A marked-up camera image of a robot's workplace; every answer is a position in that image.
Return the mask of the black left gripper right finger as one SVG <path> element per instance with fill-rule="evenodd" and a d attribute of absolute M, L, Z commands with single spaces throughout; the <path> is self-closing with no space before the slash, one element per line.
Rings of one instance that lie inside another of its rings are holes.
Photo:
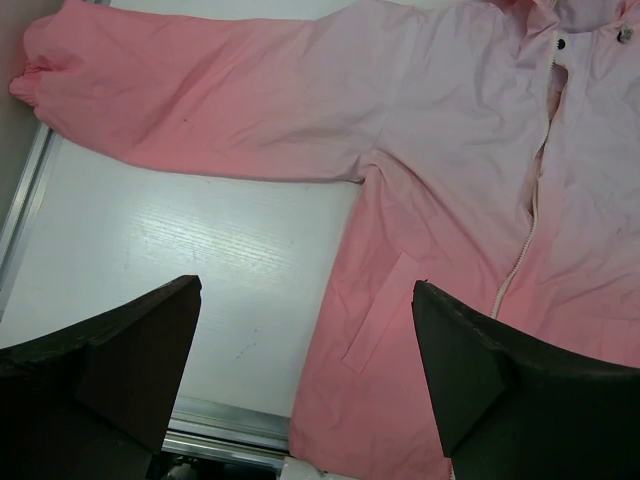
<path fill-rule="evenodd" d="M 416 337 L 458 479 L 635 479 L 639 372 L 538 340 L 415 284 Z"/>

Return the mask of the pink hooded zip jacket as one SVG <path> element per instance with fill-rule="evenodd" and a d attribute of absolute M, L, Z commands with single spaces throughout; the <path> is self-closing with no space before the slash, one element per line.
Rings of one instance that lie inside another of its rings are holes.
<path fill-rule="evenodd" d="M 357 479 L 447 479 L 410 293 L 639 363 L 639 5 L 358 1 L 208 20 L 68 1 L 9 86 L 68 140 L 172 173 L 361 186 L 289 430 Z"/>

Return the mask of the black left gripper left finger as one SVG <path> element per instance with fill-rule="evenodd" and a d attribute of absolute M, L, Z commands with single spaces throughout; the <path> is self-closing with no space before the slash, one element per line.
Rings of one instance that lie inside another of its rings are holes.
<path fill-rule="evenodd" d="M 165 438 L 201 288 L 183 275 L 2 349 L 2 478 L 144 478 Z"/>

